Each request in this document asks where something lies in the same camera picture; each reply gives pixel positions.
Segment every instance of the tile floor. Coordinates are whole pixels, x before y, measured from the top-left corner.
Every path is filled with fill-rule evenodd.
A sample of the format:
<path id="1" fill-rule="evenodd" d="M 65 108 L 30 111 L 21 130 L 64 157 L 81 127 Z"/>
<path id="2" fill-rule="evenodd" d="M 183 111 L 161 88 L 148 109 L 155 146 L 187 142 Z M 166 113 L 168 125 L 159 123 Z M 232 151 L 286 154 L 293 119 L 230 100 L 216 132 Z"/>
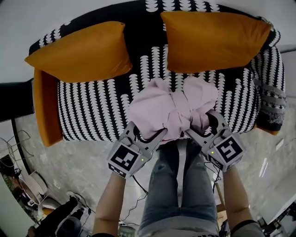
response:
<path id="1" fill-rule="evenodd" d="M 24 142 L 27 150 L 34 154 L 28 163 L 32 170 L 37 169 L 46 180 L 50 189 L 50 195 L 60 203 L 68 199 L 66 192 L 72 190 L 85 197 L 89 206 L 94 210 L 96 204 L 108 182 L 110 171 L 106 166 L 106 157 L 112 146 L 110 142 L 66 142 L 62 141 L 49 148 L 43 146 L 39 136 L 35 115 L 16 119 L 18 129 L 26 130 L 31 139 Z M 268 193 L 278 182 L 290 172 L 296 172 L 296 106 L 289 105 L 283 128 L 277 136 L 272 136 L 259 129 L 242 134 L 241 138 L 247 148 L 244 159 L 237 165 L 242 182 L 249 196 L 252 213 L 258 214 Z M 285 139 L 284 145 L 275 151 L 275 145 L 281 138 Z M 180 170 L 185 160 L 185 143 L 180 145 Z M 269 162 L 263 176 L 259 173 L 264 159 Z M 138 181 L 148 188 L 151 169 L 157 159 L 156 152 L 137 174 Z M 179 172 L 180 184 L 182 172 Z M 124 203 L 121 218 L 125 218 L 128 210 L 136 204 L 136 200 L 143 196 L 143 191 L 134 182 L 128 179 L 124 194 Z M 139 224 L 144 207 L 144 200 L 139 201 L 138 206 L 127 218 L 127 223 Z M 92 229 L 94 215 L 92 214 L 85 224 L 85 228 Z"/>

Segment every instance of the forearm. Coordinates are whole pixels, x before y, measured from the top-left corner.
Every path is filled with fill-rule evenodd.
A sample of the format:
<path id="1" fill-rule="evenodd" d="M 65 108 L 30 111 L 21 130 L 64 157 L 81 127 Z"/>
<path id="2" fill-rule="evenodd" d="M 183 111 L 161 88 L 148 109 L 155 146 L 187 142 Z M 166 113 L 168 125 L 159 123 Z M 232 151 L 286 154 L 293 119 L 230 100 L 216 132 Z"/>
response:
<path id="1" fill-rule="evenodd" d="M 235 167 L 223 173 L 225 207 L 230 229 L 244 220 L 252 219 L 245 188 Z"/>
<path id="2" fill-rule="evenodd" d="M 107 233 L 117 236 L 123 204 L 125 179 L 112 173 L 99 200 L 92 234 Z"/>

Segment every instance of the crumpled pink fabric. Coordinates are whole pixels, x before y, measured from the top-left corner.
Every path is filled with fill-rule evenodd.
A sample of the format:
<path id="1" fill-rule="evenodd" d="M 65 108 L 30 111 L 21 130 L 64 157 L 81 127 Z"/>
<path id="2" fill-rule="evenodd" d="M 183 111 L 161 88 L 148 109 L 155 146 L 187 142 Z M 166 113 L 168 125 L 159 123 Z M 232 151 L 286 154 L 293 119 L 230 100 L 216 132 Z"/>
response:
<path id="1" fill-rule="evenodd" d="M 149 139 L 158 130 L 167 128 L 162 141 L 177 139 L 192 124 L 204 131 L 209 126 L 205 114 L 218 97 L 217 88 L 205 80 L 189 76 L 184 80 L 183 92 L 172 92 L 161 78 L 151 80 L 129 107 L 129 119 L 138 127 L 142 137 Z"/>

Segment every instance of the person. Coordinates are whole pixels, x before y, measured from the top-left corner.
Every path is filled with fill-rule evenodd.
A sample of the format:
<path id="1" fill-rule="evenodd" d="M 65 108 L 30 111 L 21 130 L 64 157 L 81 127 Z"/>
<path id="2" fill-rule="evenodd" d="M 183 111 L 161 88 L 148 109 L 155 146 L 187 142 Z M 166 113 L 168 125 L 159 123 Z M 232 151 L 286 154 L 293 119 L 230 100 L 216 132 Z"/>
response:
<path id="1" fill-rule="evenodd" d="M 35 228 L 31 226 L 28 230 L 29 237 L 55 237 L 56 230 L 60 226 L 61 222 L 66 219 L 58 232 L 60 232 L 60 236 L 66 236 L 69 233 L 69 236 L 74 237 L 80 234 L 81 223 L 80 219 L 85 211 L 84 207 L 79 208 L 76 212 L 74 212 L 70 218 L 68 216 L 74 210 L 76 206 L 81 204 L 84 201 L 83 197 L 77 193 L 73 193 L 71 191 L 67 192 L 67 195 L 70 197 L 70 200 L 64 205 L 56 208 L 52 213 L 50 213 L 44 220 L 41 221 L 40 225 Z"/>
<path id="2" fill-rule="evenodd" d="M 217 210 L 210 178 L 199 155 L 201 147 L 188 141 L 183 176 L 183 196 L 178 206 L 176 141 L 158 148 L 159 159 L 152 170 L 138 235 L 154 237 L 218 236 Z M 247 193 L 233 166 L 223 174 L 228 224 L 233 237 L 263 237 L 249 211 Z M 116 237 L 123 204 L 125 179 L 112 173 L 99 200 L 93 237 Z"/>

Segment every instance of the gray sleeve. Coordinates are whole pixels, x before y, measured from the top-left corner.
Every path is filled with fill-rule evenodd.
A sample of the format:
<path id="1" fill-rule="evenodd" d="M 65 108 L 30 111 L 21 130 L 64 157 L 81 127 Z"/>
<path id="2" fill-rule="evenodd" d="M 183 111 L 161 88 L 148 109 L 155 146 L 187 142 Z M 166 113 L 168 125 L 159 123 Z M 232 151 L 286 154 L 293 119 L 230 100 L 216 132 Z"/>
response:
<path id="1" fill-rule="evenodd" d="M 257 223 L 250 223 L 235 230 L 231 237 L 264 237 L 263 231 Z"/>

